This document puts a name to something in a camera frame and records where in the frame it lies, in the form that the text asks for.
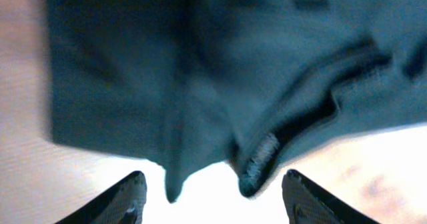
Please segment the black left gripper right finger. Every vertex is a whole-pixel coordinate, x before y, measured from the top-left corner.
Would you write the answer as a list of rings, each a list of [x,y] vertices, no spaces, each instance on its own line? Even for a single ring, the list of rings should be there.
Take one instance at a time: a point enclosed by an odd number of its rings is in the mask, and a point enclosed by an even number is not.
[[[379,224],[295,169],[282,180],[290,224]]]

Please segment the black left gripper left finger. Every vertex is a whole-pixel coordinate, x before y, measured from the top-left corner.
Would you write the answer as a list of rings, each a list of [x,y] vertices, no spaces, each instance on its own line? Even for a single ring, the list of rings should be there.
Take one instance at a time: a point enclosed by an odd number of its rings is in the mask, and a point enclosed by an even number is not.
[[[141,224],[147,183],[134,171],[56,224]]]

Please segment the black t-shirt with white logo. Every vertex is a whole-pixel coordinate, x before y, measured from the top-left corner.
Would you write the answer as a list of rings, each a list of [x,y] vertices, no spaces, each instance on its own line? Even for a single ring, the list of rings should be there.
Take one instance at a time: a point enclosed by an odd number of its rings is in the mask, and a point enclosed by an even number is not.
[[[53,143],[243,196],[344,135],[426,120],[426,0],[46,0]]]

